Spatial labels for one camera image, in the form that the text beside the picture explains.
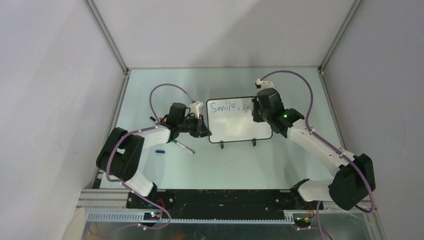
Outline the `small black framed whiteboard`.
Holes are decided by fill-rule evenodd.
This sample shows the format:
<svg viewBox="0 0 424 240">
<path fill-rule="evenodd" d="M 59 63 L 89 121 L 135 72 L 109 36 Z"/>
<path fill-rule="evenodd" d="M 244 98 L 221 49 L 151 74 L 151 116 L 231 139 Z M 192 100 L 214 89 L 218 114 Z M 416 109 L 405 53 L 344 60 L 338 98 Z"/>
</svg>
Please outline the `small black framed whiteboard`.
<svg viewBox="0 0 424 240">
<path fill-rule="evenodd" d="M 268 140 L 273 136 L 266 122 L 254 122 L 251 96 L 216 98 L 206 102 L 208 137 L 212 144 Z"/>
</svg>

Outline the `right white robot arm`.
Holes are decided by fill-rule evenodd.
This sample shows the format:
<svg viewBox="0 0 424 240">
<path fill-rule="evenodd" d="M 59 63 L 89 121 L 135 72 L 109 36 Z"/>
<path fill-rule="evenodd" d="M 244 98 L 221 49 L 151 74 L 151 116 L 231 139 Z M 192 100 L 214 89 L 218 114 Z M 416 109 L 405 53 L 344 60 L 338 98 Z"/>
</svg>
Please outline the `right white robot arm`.
<svg viewBox="0 0 424 240">
<path fill-rule="evenodd" d="M 333 202 L 351 210 L 375 190 L 373 162 L 366 154 L 355 155 L 327 140 L 307 126 L 306 118 L 293 108 L 285 108 L 274 88 L 260 90 L 252 98 L 252 118 L 267 123 L 271 130 L 303 147 L 329 171 L 327 180 L 304 179 L 291 189 L 291 204 L 304 209 L 314 201 Z"/>
</svg>

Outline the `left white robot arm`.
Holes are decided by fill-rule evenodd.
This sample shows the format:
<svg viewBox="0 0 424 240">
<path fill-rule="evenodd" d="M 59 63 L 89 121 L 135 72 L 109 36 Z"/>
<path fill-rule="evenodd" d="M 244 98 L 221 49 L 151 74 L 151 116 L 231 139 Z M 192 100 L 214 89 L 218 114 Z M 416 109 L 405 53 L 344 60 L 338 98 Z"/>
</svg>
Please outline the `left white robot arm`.
<svg viewBox="0 0 424 240">
<path fill-rule="evenodd" d="M 139 194 L 138 201 L 145 208 L 153 208 L 158 202 L 158 194 L 153 191 L 157 186 L 148 180 L 138 169 L 144 149 L 168 144 L 181 133 L 194 138 L 211 136 L 211 131 L 200 113 L 203 102 L 194 101 L 189 106 L 174 102 L 168 114 L 159 119 L 155 126 L 127 131 L 116 127 L 109 134 L 96 159 L 96 166 L 106 177 L 113 176 L 131 192 Z"/>
</svg>

